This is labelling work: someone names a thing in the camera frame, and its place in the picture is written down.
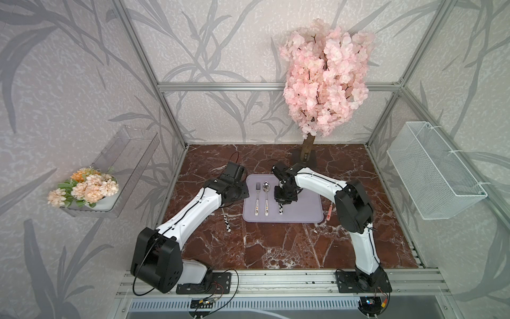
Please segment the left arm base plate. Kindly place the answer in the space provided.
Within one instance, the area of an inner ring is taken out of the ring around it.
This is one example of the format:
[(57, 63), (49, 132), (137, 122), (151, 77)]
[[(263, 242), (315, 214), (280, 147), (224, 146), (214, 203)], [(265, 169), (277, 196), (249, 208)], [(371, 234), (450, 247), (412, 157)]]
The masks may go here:
[(199, 284), (178, 284), (178, 295), (225, 295), (231, 290), (232, 272), (208, 272)]

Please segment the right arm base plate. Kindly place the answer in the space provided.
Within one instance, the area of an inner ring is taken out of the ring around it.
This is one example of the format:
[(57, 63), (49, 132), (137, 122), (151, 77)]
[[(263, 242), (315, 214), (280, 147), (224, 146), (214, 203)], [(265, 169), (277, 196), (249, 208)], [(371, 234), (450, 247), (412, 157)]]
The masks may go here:
[(340, 293), (391, 293), (393, 289), (386, 272), (377, 268), (374, 273), (367, 275), (356, 268), (354, 271), (337, 269), (335, 272), (337, 288)]

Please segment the pink handle fork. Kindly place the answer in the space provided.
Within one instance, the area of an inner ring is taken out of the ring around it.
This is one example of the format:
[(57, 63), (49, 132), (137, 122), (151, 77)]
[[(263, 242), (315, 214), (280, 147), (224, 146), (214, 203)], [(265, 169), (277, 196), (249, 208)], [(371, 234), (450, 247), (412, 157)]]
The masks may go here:
[(332, 216), (332, 211), (333, 211), (333, 203), (330, 203), (329, 205), (329, 208), (328, 208), (328, 213), (326, 215), (326, 221), (330, 221), (331, 219), (331, 216)]

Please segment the white cartoon handle fork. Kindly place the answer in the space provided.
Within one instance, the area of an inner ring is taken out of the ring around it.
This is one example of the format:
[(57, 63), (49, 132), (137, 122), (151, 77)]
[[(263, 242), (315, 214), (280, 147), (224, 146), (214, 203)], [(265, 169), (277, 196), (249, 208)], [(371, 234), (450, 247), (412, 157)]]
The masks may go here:
[(256, 205), (255, 205), (255, 216), (258, 216), (260, 213), (260, 190), (261, 190), (261, 183), (256, 183)]

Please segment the white cartoon handle spoon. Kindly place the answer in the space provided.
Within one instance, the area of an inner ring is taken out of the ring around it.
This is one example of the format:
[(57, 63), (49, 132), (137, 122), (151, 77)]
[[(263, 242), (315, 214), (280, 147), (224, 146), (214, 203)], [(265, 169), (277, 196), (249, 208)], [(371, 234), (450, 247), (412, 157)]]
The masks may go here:
[(270, 192), (270, 184), (268, 181), (265, 181), (262, 186), (262, 190), (264, 191), (264, 215), (269, 216), (269, 192)]

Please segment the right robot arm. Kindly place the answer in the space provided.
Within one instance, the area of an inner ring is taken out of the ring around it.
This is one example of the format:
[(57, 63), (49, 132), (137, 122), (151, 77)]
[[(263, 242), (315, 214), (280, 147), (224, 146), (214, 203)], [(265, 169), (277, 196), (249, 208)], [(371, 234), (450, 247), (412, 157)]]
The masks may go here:
[(277, 162), (272, 166), (272, 173), (279, 181), (274, 197), (281, 206), (297, 202), (302, 190), (312, 191), (335, 204), (339, 223), (351, 236), (356, 276), (374, 283), (383, 269), (373, 238), (373, 206), (361, 182), (329, 178), (300, 163), (288, 167)]

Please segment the cow pattern handle fork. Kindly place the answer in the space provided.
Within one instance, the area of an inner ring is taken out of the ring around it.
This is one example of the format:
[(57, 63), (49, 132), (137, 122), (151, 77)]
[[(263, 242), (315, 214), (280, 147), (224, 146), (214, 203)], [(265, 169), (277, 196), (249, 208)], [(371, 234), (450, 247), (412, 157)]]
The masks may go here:
[(225, 224), (227, 233), (231, 233), (231, 226), (230, 226), (228, 217), (225, 214), (223, 214), (223, 219), (224, 219), (224, 224)]

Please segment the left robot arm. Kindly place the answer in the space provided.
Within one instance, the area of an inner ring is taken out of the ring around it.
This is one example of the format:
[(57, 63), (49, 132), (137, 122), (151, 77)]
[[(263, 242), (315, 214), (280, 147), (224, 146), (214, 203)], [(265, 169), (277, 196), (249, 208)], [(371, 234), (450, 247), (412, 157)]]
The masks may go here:
[(176, 215), (156, 229), (146, 227), (136, 240), (130, 273), (134, 280), (162, 293), (210, 293), (213, 271), (185, 260), (181, 250), (193, 232), (214, 211), (249, 197), (245, 167), (228, 162), (217, 178), (208, 179), (198, 194)]

